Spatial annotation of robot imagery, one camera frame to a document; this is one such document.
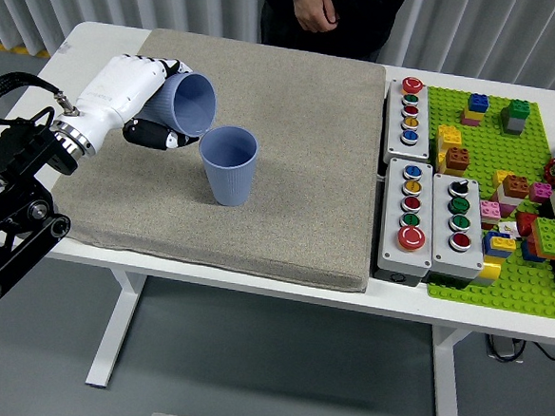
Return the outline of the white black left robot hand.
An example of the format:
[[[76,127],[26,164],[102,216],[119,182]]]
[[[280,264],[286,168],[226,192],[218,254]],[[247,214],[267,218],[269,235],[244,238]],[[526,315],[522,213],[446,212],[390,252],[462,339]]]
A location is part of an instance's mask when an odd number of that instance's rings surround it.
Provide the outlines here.
[[[211,82],[179,60],[112,58],[52,127],[78,156],[93,156],[121,129],[129,143],[167,150],[196,142],[216,118]]]

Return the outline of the person's hand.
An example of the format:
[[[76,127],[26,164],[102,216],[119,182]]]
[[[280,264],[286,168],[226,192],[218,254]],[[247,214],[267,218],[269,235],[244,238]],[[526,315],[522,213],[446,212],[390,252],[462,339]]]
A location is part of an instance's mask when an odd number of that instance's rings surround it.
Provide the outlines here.
[[[337,27],[337,12],[332,0],[293,0],[294,14],[302,29],[323,33]]]

